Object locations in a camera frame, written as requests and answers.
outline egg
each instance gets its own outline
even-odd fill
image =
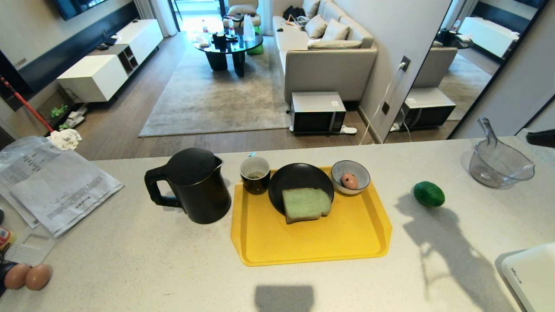
[[[19,289],[25,285],[25,276],[31,270],[27,264],[19,263],[14,265],[4,277],[4,286],[7,289]]]
[[[52,267],[48,264],[34,266],[25,278],[25,285],[30,290],[41,290],[52,276]]]
[[[358,189],[359,181],[350,173],[345,173],[341,176],[341,184],[348,189]]]

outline kettle handle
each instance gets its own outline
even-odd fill
[[[158,188],[158,181],[168,181],[166,175],[162,172],[163,167],[151,169],[147,171],[144,175],[144,183],[147,185],[148,193],[150,194],[150,199],[160,206],[167,207],[181,207],[179,201],[175,197],[162,196],[160,194],[160,189]]]

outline curtain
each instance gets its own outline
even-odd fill
[[[265,36],[272,36],[272,0],[258,1],[258,14],[260,15],[260,30]]]
[[[177,27],[168,0],[133,0],[141,19],[157,19],[164,37],[177,34]]]
[[[474,11],[476,4],[478,4],[478,0],[453,0],[441,28],[451,29],[459,18],[461,22],[464,22],[465,17],[470,16]]]

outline broom handle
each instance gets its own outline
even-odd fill
[[[38,121],[40,121],[46,127],[49,132],[54,132],[54,129],[52,129],[52,127],[46,122],[46,120],[44,120],[44,118],[31,105],[29,105],[29,103],[27,103],[27,101],[21,95],[19,95],[19,93],[6,79],[4,79],[2,75],[0,75],[0,80],[2,81],[2,83],[4,83],[6,88],[8,88],[25,107],[27,107],[31,114],[33,114],[38,119]]]

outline gray carpet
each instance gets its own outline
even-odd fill
[[[188,43],[183,59],[150,114],[140,137],[280,129],[290,125],[272,37],[264,54],[246,56],[245,76],[215,72],[204,52]]]
[[[490,79],[489,74],[457,54],[439,86],[457,105],[447,120],[461,120]]]

